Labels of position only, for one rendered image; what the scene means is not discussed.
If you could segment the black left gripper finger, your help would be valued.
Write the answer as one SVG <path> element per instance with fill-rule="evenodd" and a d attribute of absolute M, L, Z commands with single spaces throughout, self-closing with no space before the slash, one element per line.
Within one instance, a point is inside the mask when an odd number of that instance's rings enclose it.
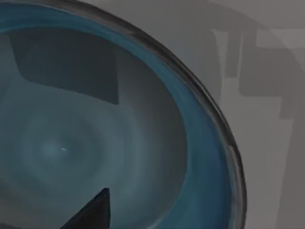
<path fill-rule="evenodd" d="M 60 229 L 109 229 L 110 222 L 110 190 L 104 188 Z"/>

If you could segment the blue and grey bowl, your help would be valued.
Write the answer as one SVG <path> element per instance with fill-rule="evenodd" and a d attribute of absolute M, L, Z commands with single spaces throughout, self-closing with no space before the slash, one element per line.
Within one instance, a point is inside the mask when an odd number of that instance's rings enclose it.
<path fill-rule="evenodd" d="M 60 229 L 102 189 L 109 229 L 244 229 L 243 164 L 197 77 L 77 0 L 0 0 L 0 229 Z"/>

